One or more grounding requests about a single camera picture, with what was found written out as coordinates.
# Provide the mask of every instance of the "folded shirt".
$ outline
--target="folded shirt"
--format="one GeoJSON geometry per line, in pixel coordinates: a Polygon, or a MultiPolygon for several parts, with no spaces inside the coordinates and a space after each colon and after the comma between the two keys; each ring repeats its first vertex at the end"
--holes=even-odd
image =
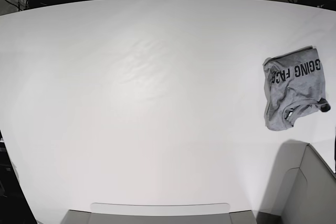
{"type": "Polygon", "coordinates": [[[323,67],[313,47],[267,60],[264,72],[268,100],[265,121],[270,130],[286,130],[299,117],[330,110],[323,67]]]}

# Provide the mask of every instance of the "black lettering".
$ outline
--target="black lettering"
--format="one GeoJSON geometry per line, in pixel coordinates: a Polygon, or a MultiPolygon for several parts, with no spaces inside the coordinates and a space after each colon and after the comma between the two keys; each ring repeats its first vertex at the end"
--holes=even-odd
{"type": "Polygon", "coordinates": [[[284,70],[282,72],[280,72],[280,77],[281,77],[281,80],[283,82],[286,81],[286,76],[285,76],[285,71],[284,70]]]}
{"type": "Polygon", "coordinates": [[[300,64],[302,75],[305,76],[308,74],[307,66],[300,64]]]}
{"type": "Polygon", "coordinates": [[[309,62],[309,69],[310,69],[310,72],[315,71],[315,65],[314,65],[314,62],[312,60],[309,62]]]}
{"type": "Polygon", "coordinates": [[[315,61],[316,70],[321,70],[321,62],[319,59],[315,61]]]}
{"type": "Polygon", "coordinates": [[[306,63],[304,64],[304,66],[305,66],[305,68],[307,69],[308,73],[310,73],[308,62],[306,62],[306,63]]]}
{"type": "Polygon", "coordinates": [[[272,74],[272,79],[271,79],[271,83],[275,83],[275,72],[271,72],[272,74]]]}
{"type": "Polygon", "coordinates": [[[294,71],[295,71],[295,77],[300,77],[301,76],[299,66],[295,66],[294,71]]]}
{"type": "Polygon", "coordinates": [[[280,83],[279,74],[280,74],[280,72],[277,72],[277,77],[278,77],[278,78],[277,78],[276,81],[275,81],[276,83],[280,83]]]}
{"type": "Polygon", "coordinates": [[[286,79],[288,79],[288,78],[290,78],[290,69],[287,69],[287,78],[286,79]]]}

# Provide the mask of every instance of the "white surface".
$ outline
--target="white surface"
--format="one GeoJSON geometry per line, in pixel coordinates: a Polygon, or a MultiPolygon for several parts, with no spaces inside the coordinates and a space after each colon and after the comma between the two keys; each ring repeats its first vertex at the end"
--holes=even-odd
{"type": "Polygon", "coordinates": [[[133,216],[194,216],[220,215],[230,212],[229,204],[208,204],[188,206],[134,206],[113,204],[91,204],[91,212],[108,215],[133,216]]]}
{"type": "Polygon", "coordinates": [[[272,207],[288,140],[334,139],[336,13],[258,0],[101,0],[0,17],[0,126],[35,217],[272,207]],[[262,64],[316,46],[332,109],[265,127],[262,64]]]}

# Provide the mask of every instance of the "white table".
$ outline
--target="white table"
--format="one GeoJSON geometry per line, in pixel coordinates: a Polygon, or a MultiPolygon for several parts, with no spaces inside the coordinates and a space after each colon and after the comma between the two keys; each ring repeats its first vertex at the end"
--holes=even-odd
{"type": "MultiPolygon", "coordinates": [[[[273,167],[281,145],[334,139],[335,12],[259,0],[101,0],[1,16],[0,27],[0,130],[44,224],[93,202],[267,209],[301,161],[288,155],[273,167]],[[310,45],[332,109],[272,132],[262,64],[310,45]],[[265,200],[273,170],[279,182],[265,200]]],[[[291,146],[289,154],[302,150],[291,146]]],[[[333,166],[333,145],[320,146],[333,166]]]]}

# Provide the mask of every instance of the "white plastic part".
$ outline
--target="white plastic part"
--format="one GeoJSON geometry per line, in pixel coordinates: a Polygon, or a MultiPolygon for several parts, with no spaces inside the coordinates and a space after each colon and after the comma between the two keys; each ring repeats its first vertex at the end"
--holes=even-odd
{"type": "Polygon", "coordinates": [[[184,206],[135,206],[115,204],[91,204],[92,213],[132,216],[194,216],[228,214],[230,205],[226,203],[184,206]]]}

